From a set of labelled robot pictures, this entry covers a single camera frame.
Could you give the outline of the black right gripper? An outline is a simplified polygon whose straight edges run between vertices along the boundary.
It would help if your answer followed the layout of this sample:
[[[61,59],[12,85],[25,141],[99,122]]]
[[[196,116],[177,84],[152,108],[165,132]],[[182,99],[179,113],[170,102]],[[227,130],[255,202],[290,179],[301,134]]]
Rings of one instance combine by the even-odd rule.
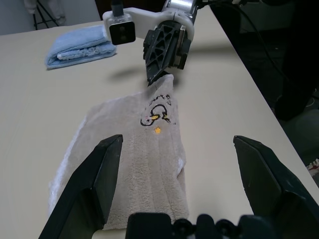
[[[143,43],[148,85],[157,81],[166,68],[183,70],[190,44],[186,27],[176,21],[164,21],[149,30]]]

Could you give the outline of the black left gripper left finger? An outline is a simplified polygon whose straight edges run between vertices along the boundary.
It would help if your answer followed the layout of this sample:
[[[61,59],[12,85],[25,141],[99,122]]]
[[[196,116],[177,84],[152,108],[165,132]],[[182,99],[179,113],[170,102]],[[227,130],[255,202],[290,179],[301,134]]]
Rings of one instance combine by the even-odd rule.
[[[104,227],[116,189],[122,143],[121,134],[100,141],[76,168],[41,239],[90,239]]]

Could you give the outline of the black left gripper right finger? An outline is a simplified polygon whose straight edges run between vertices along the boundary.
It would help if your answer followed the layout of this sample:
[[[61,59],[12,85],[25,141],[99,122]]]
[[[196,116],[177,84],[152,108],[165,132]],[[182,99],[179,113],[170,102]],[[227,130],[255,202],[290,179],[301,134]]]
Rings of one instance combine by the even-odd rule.
[[[233,138],[241,180],[252,211],[272,220],[284,239],[317,239],[319,206],[269,147]]]

